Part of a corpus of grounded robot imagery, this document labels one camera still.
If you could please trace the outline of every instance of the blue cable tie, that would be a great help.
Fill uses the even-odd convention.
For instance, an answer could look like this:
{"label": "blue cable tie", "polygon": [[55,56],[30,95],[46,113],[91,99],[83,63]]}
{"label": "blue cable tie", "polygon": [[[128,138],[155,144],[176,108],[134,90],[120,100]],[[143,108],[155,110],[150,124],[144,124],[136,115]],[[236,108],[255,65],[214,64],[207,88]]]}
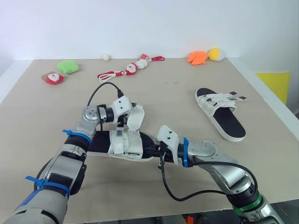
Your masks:
{"label": "blue cable tie", "polygon": [[54,182],[47,182],[45,181],[45,179],[36,179],[32,176],[26,176],[25,179],[33,181],[34,183],[36,183],[36,186],[38,187],[38,190],[42,189],[44,186],[51,186],[51,187],[55,187],[55,188],[59,188],[61,190],[64,190],[67,194],[67,198],[70,198],[70,194],[71,191],[68,187],[60,184],[60,183],[54,183]]}
{"label": "blue cable tie", "polygon": [[79,133],[79,132],[72,132],[71,130],[62,130],[62,132],[64,132],[64,133],[66,133],[67,135],[76,135],[76,136],[81,136],[81,137],[83,137],[83,138],[85,138],[88,142],[89,142],[89,146],[92,144],[92,141],[91,141],[91,139],[87,136],[87,135],[85,135],[85,134],[83,134],[83,133]]}
{"label": "blue cable tie", "polygon": [[184,138],[184,167],[189,167],[188,165],[188,145],[189,145],[189,140],[187,138]]}

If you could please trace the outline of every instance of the silver metal joint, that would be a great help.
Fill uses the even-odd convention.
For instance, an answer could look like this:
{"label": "silver metal joint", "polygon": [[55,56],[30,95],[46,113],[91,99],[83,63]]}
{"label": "silver metal joint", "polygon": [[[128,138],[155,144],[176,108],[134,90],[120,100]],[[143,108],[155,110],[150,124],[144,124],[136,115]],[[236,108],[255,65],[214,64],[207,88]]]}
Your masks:
{"label": "silver metal joint", "polygon": [[99,112],[100,112],[100,119],[102,120],[102,123],[105,123],[106,119],[107,119],[107,114],[106,114],[105,108],[99,107]]}
{"label": "silver metal joint", "polygon": [[98,116],[97,108],[96,107],[86,107],[83,110],[83,117],[87,121],[98,122],[99,116]]}

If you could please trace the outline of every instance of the table surface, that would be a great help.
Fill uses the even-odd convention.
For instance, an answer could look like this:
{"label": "table surface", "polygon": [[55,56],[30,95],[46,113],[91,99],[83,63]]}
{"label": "table surface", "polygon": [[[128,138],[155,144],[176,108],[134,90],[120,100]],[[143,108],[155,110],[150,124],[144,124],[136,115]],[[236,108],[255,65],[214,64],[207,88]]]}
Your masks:
{"label": "table surface", "polygon": [[[134,59],[77,60],[80,70],[65,75],[57,85],[46,84],[41,75],[56,71],[61,60],[35,60],[0,105],[0,222],[10,216],[33,190],[24,179],[35,176],[62,146],[91,93],[99,85],[96,76],[122,70]],[[192,66],[185,59],[151,62],[134,76],[112,81],[132,102],[143,105],[140,131],[155,138],[159,127],[168,125],[190,141],[215,142],[223,152],[248,167],[258,179],[269,202],[299,198],[299,142],[263,98],[228,61]],[[224,140],[194,100],[194,91],[206,87],[215,92],[236,91],[246,96],[237,102],[236,117],[247,135],[241,142]],[[113,87],[103,87],[95,104],[116,99]],[[104,125],[108,130],[111,125]],[[129,162],[89,156],[80,192],[70,197],[65,223],[109,221],[230,209],[225,196],[205,194],[176,202],[164,189],[158,159]],[[166,164],[166,176],[175,195],[186,196],[203,189],[218,189],[200,168]]]}

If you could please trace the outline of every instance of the floor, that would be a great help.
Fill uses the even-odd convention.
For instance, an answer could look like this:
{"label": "floor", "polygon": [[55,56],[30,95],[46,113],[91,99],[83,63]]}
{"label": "floor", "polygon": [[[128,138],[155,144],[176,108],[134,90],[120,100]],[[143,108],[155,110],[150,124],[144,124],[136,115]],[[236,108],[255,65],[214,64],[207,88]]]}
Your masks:
{"label": "floor", "polygon": [[[285,224],[299,223],[299,200],[292,200],[272,204],[275,211],[279,214]],[[211,211],[199,214],[205,216],[210,221],[203,224],[240,224],[239,217],[232,210]],[[182,216],[150,217],[130,220],[119,220],[112,222],[101,222],[92,224],[184,224]]]}

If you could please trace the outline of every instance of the slipper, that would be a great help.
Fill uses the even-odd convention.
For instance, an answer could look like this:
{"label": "slipper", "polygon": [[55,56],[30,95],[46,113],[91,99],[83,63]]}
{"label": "slipper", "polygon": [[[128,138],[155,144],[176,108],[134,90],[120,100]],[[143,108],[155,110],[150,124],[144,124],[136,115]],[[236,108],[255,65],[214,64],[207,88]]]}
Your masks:
{"label": "slipper", "polygon": [[236,92],[227,94],[215,93],[206,88],[195,92],[195,100],[209,117],[218,132],[228,141],[242,141],[246,132],[237,118],[235,102],[245,100],[246,97],[236,97]]}

